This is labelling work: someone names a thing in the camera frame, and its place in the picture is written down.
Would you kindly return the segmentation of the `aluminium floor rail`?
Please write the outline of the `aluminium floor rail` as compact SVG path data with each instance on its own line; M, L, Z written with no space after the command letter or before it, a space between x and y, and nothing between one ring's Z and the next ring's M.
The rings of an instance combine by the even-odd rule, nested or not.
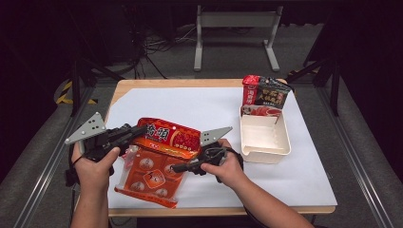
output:
M369 204L378 227L395 228L379 195L374 189L373 182L368 176L360 158L356 154L353 143L351 142L341 120L334 114L334 111L330 106L330 96L327 94L326 89L318 88L317 94L320 100L324 103L326 112L330 116L330 119L336 130L336 134L343 144L345 157L353 170L357 183L364 195L365 200Z
M18 219L15 221L13 228L28 228L28 225L32 220L32 217L37 207L39 206L39 203L41 202L43 196L45 195L48 186L54 176L54 173L56 172L57 166L59 165L60 160L62 159L66 151L67 146L65 145L65 139L72 133L72 131L78 124L78 121L81 118L85 105L91 98L93 90L94 90L93 87L87 87L83 89L83 94L79 99L80 104L78 109L75 111L74 115L67 120L64 130L62 131L62 135L58 139L45 168L43 169L39 178L37 179L37 182L35 183L35 186L31 191L29 199L27 200L24 208L22 209Z

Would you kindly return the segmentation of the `cream divided plastic container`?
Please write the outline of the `cream divided plastic container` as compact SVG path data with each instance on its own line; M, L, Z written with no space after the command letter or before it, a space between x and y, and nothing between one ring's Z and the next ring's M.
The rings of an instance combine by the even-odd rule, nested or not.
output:
M290 152L281 110L258 105L240 108L240 153L246 162L276 164Z

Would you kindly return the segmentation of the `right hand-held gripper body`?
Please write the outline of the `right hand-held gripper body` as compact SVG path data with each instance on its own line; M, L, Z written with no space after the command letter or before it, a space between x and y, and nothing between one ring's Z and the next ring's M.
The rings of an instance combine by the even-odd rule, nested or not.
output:
M219 139L233 129L232 126L203 131L201 133L201 153L189 163L189 171L195 175L205 175L201 169L203 163L221 165L228 152L228 149L219 144Z

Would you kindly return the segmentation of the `white table mat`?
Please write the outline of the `white table mat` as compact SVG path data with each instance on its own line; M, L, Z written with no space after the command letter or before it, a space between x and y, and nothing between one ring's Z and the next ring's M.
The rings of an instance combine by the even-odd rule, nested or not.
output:
M110 107L106 126L134 125L141 117L164 119L201 131L231 126L233 130L226 138L236 151L240 151L241 101L240 87L133 88ZM286 99L283 115L291 153L278 164L247 162L244 171L256 184L300 213L330 214L336 209L336 197L293 95ZM108 190L112 215L243 213L235 193L212 175L187 174L176 195L177 207L168 209L115 192L123 161L115 161L114 168Z

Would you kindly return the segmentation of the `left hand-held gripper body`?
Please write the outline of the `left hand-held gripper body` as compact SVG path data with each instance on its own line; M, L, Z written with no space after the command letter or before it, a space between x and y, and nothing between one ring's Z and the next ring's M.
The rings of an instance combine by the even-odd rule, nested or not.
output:
M125 148L120 147L123 135L113 135L110 130L106 128L102 115L96 112L65 139L65 144L80 144L85 158L99 162L114 147L119 147L121 152L125 151Z

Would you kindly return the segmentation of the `red and black soup packet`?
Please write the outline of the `red and black soup packet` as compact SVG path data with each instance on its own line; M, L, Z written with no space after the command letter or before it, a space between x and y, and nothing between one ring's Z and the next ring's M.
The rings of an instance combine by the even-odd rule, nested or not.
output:
M279 117L288 94L294 89L286 81L259 75L242 80L240 115Z

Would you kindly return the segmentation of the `person's right hand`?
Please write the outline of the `person's right hand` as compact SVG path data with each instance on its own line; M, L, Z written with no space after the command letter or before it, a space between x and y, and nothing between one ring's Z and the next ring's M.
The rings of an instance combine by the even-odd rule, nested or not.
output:
M203 163L201 169L209 174L217 176L223 184L233 190L237 190L245 175L240 167L238 157L233 152L228 152L224 162L219 165Z

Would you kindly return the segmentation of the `yellow black hazard tape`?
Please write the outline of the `yellow black hazard tape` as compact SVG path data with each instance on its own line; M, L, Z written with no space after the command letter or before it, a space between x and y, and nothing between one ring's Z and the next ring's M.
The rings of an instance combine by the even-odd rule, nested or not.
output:
M73 104L73 99L67 96L68 92L72 89L72 82L71 80L67 80L65 84L62 86L62 90L58 98L55 100L56 104Z

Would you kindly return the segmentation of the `white metal desk frame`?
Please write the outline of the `white metal desk frame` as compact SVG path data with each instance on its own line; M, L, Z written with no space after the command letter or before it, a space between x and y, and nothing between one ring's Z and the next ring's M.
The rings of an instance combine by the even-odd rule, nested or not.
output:
M193 69L202 70L202 29L203 28L269 28L269 36L262 41L273 71L279 71L279 64L273 50L274 40L282 16L283 6L270 11L204 11L197 8L197 43Z

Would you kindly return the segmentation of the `black tripod stand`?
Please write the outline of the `black tripod stand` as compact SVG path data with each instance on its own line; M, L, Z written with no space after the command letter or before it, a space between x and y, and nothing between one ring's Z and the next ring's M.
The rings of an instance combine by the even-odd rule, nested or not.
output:
M341 12L338 8L333 8L303 62L303 68L290 71L286 78L287 83L292 83L317 69L312 84L316 87L324 87L328 81L331 81L330 108L335 116L338 116L337 102L340 79L338 57L342 44L339 40L342 28Z
M70 80L72 82L72 111L74 117L87 100L82 99L80 85L85 87L95 87L98 83L97 76L91 70L99 70L104 76L120 82L123 77L107 69L102 65L95 51L96 46L89 42L92 35L99 33L90 13L82 9L67 8L67 21L69 28L63 38L68 45L69 59L72 61L70 70Z

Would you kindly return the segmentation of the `orange seasoning block packet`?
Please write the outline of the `orange seasoning block packet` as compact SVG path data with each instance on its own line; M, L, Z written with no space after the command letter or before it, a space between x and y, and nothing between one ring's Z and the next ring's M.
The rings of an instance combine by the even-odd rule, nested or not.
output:
M141 118L137 126L146 126L144 135L130 145L138 145L133 165L123 168L115 191L132 198L175 208L175 195L182 183L182 173L171 166L187 163L201 153L201 132L187 126L156 118Z

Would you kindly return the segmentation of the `person's left hand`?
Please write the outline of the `person's left hand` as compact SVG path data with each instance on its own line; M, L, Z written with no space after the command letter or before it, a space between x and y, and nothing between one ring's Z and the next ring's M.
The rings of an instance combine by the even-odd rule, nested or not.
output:
M80 144L75 143L71 161L76 169L81 186L82 195L103 194L109 186L109 169L117 160L120 148L112 148L106 156L98 162L82 156Z

